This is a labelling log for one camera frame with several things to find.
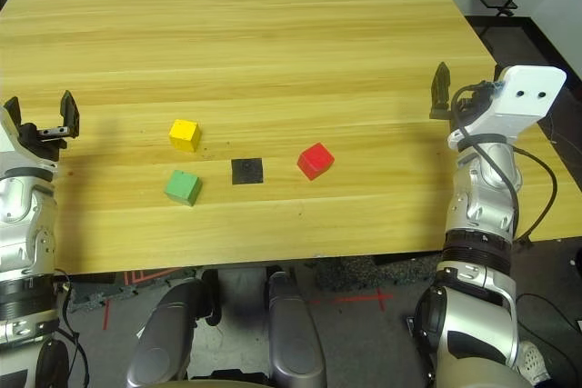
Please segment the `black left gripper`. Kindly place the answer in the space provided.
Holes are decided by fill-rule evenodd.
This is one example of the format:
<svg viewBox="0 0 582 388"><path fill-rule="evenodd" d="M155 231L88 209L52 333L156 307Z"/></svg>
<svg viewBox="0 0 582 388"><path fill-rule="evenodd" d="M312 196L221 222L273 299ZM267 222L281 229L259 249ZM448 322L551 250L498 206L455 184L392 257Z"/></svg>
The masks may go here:
<svg viewBox="0 0 582 388"><path fill-rule="evenodd" d="M39 158L58 162L60 150L67 148L65 139L79 136L80 113L69 90L65 90L60 103L63 124L56 128L38 130L35 124L21 124L22 116L17 96L5 101L4 109L17 128L19 144Z"/></svg>

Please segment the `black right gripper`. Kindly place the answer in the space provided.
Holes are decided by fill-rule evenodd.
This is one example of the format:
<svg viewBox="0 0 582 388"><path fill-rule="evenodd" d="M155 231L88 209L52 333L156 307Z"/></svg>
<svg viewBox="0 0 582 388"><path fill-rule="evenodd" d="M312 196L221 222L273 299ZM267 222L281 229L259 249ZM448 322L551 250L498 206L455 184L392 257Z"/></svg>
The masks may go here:
<svg viewBox="0 0 582 388"><path fill-rule="evenodd" d="M457 90L450 101L450 71L445 62L441 62L431 84L431 119L449 119L450 131L458 125L468 126L482 115L491 105L492 95L496 91L493 83L481 81L475 85L466 85Z"/></svg>

